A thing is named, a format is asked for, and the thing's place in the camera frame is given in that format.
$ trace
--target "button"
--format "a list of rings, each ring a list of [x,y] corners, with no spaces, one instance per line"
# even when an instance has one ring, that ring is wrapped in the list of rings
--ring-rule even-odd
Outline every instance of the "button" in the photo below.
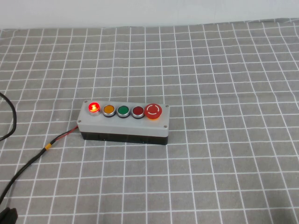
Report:
[[[106,105],[103,109],[103,115],[105,117],[113,117],[115,115],[115,107],[112,105]]]
[[[93,116],[99,115],[99,113],[100,113],[100,105],[97,102],[92,102],[88,106],[88,110],[89,110],[90,114],[93,115]]]
[[[145,107],[144,113],[149,119],[157,119],[162,114],[162,108],[158,104],[149,104]]]
[[[136,119],[141,119],[144,117],[144,109],[140,106],[134,107],[132,110],[132,116]]]
[[[117,109],[117,115],[120,118],[127,118],[130,115],[130,110],[129,110],[129,108],[127,106],[120,106]]]

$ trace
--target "green button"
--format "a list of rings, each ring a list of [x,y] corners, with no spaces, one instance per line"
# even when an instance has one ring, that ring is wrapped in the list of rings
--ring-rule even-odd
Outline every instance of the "green button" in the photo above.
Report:
[[[121,106],[118,108],[118,113],[120,114],[126,114],[129,112],[129,108],[127,106]]]

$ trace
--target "red mushroom button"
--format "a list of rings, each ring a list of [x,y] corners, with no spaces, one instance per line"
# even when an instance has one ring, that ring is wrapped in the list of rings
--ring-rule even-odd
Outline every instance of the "red mushroom button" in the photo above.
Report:
[[[149,104],[144,110],[145,116],[149,119],[157,119],[162,114],[162,108],[158,104]]]

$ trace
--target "red wire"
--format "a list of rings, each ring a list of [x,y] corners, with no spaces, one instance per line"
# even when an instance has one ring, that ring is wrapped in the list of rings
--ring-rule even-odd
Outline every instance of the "red wire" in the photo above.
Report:
[[[68,133],[61,135],[59,138],[57,138],[56,140],[62,139],[64,138],[66,135],[72,133],[73,131],[75,131],[78,128],[78,126],[74,127],[73,129],[71,129]]]

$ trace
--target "grid pattern fabric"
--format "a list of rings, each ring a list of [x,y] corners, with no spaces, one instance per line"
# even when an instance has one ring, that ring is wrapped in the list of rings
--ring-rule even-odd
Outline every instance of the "grid pattern fabric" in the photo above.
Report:
[[[295,224],[299,23],[0,31],[0,91],[17,130],[0,190],[86,99],[169,104],[167,146],[74,132],[0,207],[18,224]],[[0,102],[0,134],[12,126]]]

